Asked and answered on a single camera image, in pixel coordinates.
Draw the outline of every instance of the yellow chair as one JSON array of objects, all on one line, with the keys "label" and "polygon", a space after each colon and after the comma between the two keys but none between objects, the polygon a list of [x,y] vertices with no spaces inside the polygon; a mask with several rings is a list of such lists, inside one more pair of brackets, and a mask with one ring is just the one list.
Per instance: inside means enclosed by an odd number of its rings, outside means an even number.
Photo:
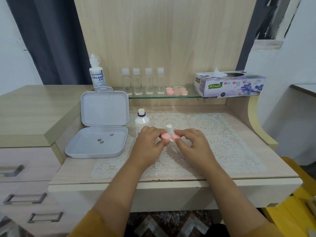
[{"label": "yellow chair", "polygon": [[262,210],[286,237],[308,237],[309,229],[316,231],[315,217],[306,204],[316,195],[316,181],[292,159],[281,158],[299,175],[303,184],[282,203]]}]

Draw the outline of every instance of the hand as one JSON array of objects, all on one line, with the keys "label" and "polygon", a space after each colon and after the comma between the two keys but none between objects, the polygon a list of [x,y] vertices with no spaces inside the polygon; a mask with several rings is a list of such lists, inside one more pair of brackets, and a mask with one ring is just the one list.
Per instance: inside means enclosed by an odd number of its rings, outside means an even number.
[{"label": "hand", "polygon": [[170,143],[169,139],[161,139],[155,145],[157,137],[164,133],[167,133],[164,129],[148,126],[143,127],[135,141],[128,161],[135,164],[144,172],[156,162],[163,148]]},{"label": "hand", "polygon": [[181,139],[175,139],[180,151],[186,156],[189,162],[202,174],[209,171],[210,167],[218,165],[214,154],[211,150],[209,142],[205,138],[204,134],[200,130],[185,129],[175,130],[177,135],[184,136],[186,139],[192,142],[192,146],[189,147]]}]

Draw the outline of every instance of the tissue box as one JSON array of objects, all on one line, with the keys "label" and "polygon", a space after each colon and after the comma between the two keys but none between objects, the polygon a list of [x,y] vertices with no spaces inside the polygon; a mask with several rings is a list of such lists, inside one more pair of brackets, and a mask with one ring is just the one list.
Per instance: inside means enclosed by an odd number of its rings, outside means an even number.
[{"label": "tissue box", "polygon": [[256,96],[262,91],[265,77],[245,71],[225,71],[226,77],[214,77],[213,72],[196,73],[194,89],[203,98]]}]

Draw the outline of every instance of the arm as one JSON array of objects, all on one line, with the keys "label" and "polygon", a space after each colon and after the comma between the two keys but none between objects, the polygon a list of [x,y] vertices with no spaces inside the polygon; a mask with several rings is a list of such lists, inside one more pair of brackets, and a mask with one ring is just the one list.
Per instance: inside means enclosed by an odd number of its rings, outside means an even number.
[{"label": "arm", "polygon": [[231,236],[243,236],[269,223],[216,161],[202,131],[186,129],[174,132],[192,142],[189,147],[183,140],[176,139],[179,149],[206,178]]},{"label": "arm", "polygon": [[119,236],[124,235],[134,193],[143,172],[159,158],[169,140],[155,140],[163,129],[145,126],[132,148],[129,159],[101,195],[93,209],[100,212],[106,224]]}]

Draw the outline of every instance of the drawer handle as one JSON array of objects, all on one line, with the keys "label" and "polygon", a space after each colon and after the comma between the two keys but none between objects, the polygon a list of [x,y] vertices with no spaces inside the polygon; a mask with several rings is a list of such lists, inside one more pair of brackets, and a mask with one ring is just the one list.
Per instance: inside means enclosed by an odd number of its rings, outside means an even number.
[{"label": "drawer handle", "polygon": [[[39,196],[38,200],[16,200],[16,201],[11,201],[11,199],[13,197],[31,197],[31,196]],[[47,194],[43,193],[41,195],[14,195],[14,194],[10,194],[4,201],[4,204],[18,204],[18,203],[27,203],[27,202],[31,202],[32,204],[41,204],[44,199],[46,198]]]},{"label": "drawer handle", "polygon": [[[0,167],[0,170],[6,170],[6,169],[12,169],[12,167]],[[19,165],[15,171],[12,172],[7,172],[7,173],[0,173],[0,176],[2,177],[15,177],[18,174],[20,174],[20,172],[24,170],[24,166],[23,165]]]},{"label": "drawer handle", "polygon": [[[59,222],[61,217],[63,216],[63,212],[60,212],[60,213],[57,213],[57,214],[35,214],[35,213],[32,213],[30,218],[28,219],[28,223],[29,224],[32,224],[32,223],[35,223],[35,222],[43,222],[43,221],[50,221],[50,222]],[[58,215],[57,219],[47,219],[47,220],[34,220],[34,217],[35,216],[46,216],[46,215]]]}]

